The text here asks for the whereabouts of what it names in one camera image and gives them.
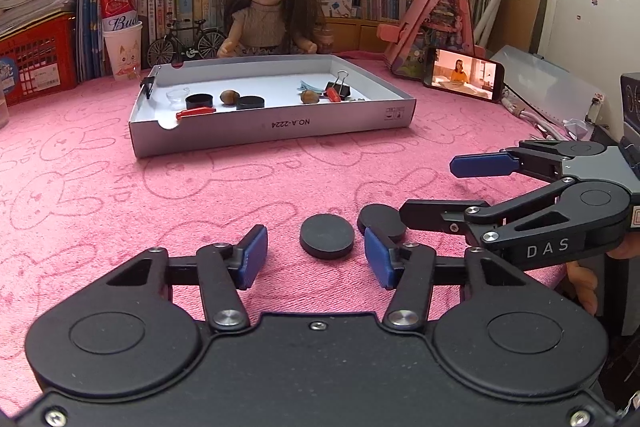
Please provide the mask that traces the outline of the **person right hand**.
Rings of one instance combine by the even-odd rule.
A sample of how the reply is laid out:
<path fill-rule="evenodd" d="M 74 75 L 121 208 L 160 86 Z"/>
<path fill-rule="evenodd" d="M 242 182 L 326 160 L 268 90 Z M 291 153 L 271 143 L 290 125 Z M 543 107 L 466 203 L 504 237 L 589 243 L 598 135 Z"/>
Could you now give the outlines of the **person right hand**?
<path fill-rule="evenodd" d="M 620 246 L 608 253 L 608 257 L 615 262 L 628 261 L 639 257 L 639 233 L 628 233 Z M 568 262 L 566 275 L 575 289 L 576 296 L 582 307 L 591 315 L 598 311 L 598 277 L 589 268 L 583 267 L 577 261 Z"/>

